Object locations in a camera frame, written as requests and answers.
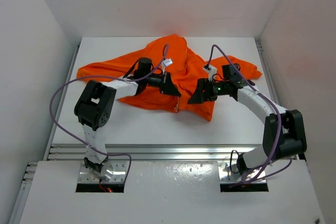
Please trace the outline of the orange zip jacket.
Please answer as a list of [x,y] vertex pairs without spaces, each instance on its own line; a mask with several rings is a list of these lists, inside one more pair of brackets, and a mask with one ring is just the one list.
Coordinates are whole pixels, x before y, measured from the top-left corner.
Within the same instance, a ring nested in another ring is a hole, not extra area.
[[123,76],[141,57],[150,58],[157,65],[162,58],[163,47],[166,44],[169,45],[167,57],[173,61],[167,70],[171,73],[172,81],[181,93],[181,97],[164,95],[159,93],[158,89],[148,87],[137,96],[121,98],[120,102],[147,110],[164,110],[172,113],[181,110],[191,111],[210,121],[213,116],[214,102],[187,103],[195,91],[197,80],[208,76],[203,69],[207,62],[194,53],[188,47],[186,40],[178,35],[159,38],[147,44],[143,49],[114,59],[82,66],[77,71],[77,77],[87,77],[86,82],[91,79],[109,82],[110,76],[118,78]]

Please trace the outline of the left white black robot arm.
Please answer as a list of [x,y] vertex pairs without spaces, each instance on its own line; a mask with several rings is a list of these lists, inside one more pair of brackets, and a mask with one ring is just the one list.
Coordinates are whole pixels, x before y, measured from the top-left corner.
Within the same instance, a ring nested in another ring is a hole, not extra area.
[[84,88],[74,113],[82,125],[85,142],[88,143],[84,164],[94,174],[103,176],[112,171],[101,128],[107,124],[115,100],[139,95],[147,87],[157,88],[164,95],[181,96],[169,72],[156,74],[153,70],[152,60],[142,57],[120,80],[90,80]]

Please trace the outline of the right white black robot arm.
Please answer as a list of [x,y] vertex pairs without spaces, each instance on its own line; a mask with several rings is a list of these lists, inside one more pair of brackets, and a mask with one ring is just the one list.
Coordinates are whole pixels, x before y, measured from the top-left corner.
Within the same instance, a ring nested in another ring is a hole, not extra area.
[[262,144],[238,156],[234,173],[241,175],[282,158],[301,155],[307,150],[303,116],[298,110],[288,110],[260,93],[250,80],[240,74],[239,65],[223,65],[223,80],[215,80],[215,68],[204,69],[208,78],[200,78],[189,104],[214,102],[228,95],[244,105],[264,124]]

